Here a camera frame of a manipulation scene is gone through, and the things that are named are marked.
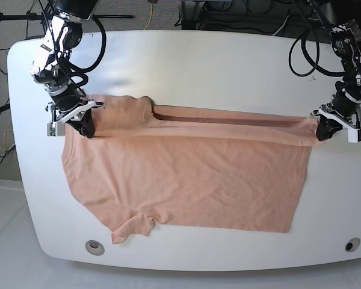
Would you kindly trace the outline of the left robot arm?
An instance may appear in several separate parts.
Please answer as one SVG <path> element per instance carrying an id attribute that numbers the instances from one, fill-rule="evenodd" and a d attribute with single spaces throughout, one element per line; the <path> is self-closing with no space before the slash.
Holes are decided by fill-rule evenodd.
<path id="1" fill-rule="evenodd" d="M 350 143 L 361 142 L 361 1 L 308 1 L 318 16 L 318 24 L 330 32 L 333 52 L 341 59 L 343 71 L 331 72 L 319 65 L 319 58 L 312 59 L 306 48 L 309 34 L 317 37 L 315 25 L 309 23 L 297 1 L 292 4 L 307 25 L 296 41 L 311 65 L 311 72 L 338 77 L 336 92 L 329 103 L 312 111 L 319 117 L 317 139 L 328 140 L 335 133 L 346 129 Z"/>

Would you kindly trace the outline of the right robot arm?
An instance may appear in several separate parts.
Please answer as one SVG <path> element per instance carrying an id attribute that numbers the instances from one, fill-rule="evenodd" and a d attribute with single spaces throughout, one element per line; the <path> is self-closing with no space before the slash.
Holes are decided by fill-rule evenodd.
<path id="1" fill-rule="evenodd" d="M 80 135 L 92 138 L 95 127 L 91 112 L 102 108 L 103 102 L 89 99 L 83 90 L 88 83 L 87 73 L 98 67 L 106 50 L 106 32 L 93 13 L 97 1 L 55 1 L 53 16 L 47 20 L 46 34 L 30 69 L 34 81 L 43 84 L 52 101 L 46 107 L 52 114 L 48 135 L 63 135 L 66 125 Z M 100 29 L 101 46 L 96 61 L 81 68 L 70 62 L 72 50 L 82 39 L 82 23 L 91 19 Z"/>

